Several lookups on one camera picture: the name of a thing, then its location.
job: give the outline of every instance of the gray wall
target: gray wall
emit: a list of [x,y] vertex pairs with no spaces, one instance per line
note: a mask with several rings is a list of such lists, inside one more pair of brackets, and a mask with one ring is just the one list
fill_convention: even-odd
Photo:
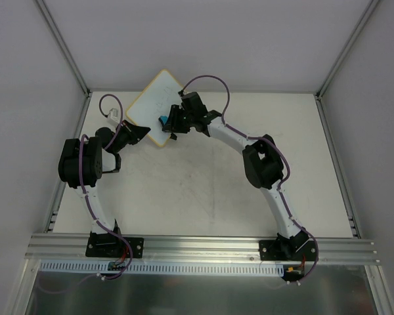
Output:
[[394,296],[394,0],[382,1],[324,105],[364,237]]
[[0,0],[0,314],[83,102],[32,0]]
[[[162,69],[184,84],[318,89],[369,0],[47,0],[90,88],[143,89]],[[222,90],[212,80],[195,89]]]

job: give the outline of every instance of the table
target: table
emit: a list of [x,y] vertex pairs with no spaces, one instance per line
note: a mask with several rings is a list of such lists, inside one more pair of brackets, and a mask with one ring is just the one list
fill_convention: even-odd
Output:
[[[82,133],[108,125],[98,109],[106,92],[94,92]],[[116,92],[126,109],[139,92]],[[208,110],[221,112],[226,93],[200,93]],[[117,108],[106,98],[104,112]],[[288,159],[289,202],[317,237],[351,238],[314,96],[232,93],[226,120],[251,135],[268,133]],[[246,179],[242,156],[192,130],[166,147],[149,138],[121,151],[118,174],[99,181],[103,207],[114,212],[124,234],[275,236],[276,223],[261,192]],[[89,233],[89,217],[72,189],[65,189],[53,232]]]

